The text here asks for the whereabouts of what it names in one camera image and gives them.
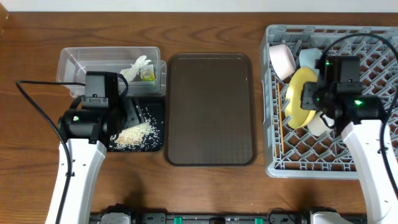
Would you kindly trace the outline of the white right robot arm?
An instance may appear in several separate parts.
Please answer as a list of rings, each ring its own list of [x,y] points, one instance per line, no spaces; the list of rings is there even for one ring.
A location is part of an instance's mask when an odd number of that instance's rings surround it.
[[[397,160],[392,148],[382,101],[362,95],[361,85],[306,82],[301,94],[304,110],[317,110],[309,122],[316,136],[340,132],[353,158],[363,191],[368,223],[397,223]]]

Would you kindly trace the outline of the white green plastic cup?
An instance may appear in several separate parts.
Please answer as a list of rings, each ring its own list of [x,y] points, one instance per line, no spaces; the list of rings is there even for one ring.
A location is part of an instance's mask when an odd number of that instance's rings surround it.
[[[307,124],[308,130],[314,136],[321,136],[330,133],[335,127],[333,119],[329,118],[324,112],[319,111],[312,120]]]

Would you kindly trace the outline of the pink plastic bowl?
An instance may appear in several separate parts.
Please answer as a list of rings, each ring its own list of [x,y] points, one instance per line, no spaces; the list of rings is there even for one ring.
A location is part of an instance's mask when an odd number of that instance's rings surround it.
[[[295,73],[295,60],[290,48],[285,44],[269,47],[269,56],[275,74],[280,80]]]

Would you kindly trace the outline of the leftover white rice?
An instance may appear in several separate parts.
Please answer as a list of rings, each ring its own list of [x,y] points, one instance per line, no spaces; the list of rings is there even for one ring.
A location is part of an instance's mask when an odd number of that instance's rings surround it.
[[[149,106],[144,107],[142,118],[144,119],[142,123],[111,136],[110,151],[148,152],[154,150],[160,144],[158,122],[155,116],[150,114]]]

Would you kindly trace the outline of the light blue plastic bowl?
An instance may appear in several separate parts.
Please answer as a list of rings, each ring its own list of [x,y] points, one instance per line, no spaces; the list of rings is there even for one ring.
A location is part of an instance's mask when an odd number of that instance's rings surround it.
[[[301,50],[298,56],[300,67],[308,67],[312,69],[317,76],[319,76],[320,71],[315,68],[315,65],[321,56],[322,51],[317,48]]]

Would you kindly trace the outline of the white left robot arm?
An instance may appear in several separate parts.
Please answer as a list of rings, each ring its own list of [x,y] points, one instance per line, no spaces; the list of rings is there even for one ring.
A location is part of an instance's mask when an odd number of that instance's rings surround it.
[[[139,101],[127,97],[112,108],[77,104],[58,121],[61,135],[57,179],[46,223],[88,223],[96,180],[109,151],[124,151],[134,140],[128,128],[144,122]]]

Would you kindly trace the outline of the white paper napkin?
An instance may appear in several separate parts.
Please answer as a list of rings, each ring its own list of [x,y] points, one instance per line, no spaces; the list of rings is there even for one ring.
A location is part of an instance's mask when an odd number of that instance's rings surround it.
[[[148,65],[152,60],[147,59],[146,55],[140,56],[134,64],[131,64],[130,68],[126,68],[120,71],[120,74],[128,81],[131,82],[139,74],[142,67]]]

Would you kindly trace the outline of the yellow plastic plate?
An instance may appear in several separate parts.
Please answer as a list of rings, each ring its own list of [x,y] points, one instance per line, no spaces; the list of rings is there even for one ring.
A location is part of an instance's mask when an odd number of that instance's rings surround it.
[[[315,116],[315,110],[301,109],[301,95],[303,86],[306,82],[317,81],[318,77],[316,73],[308,67],[298,69],[292,76],[285,96],[285,98],[289,100],[289,104],[284,111],[286,117],[291,117],[288,125],[292,129],[306,126]]]

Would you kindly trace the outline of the silver green snack wrapper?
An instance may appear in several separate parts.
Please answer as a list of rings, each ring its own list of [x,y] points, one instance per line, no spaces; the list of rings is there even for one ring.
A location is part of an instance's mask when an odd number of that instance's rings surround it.
[[[141,68],[141,79],[144,82],[152,82],[155,78],[154,66],[152,64],[145,65]]]

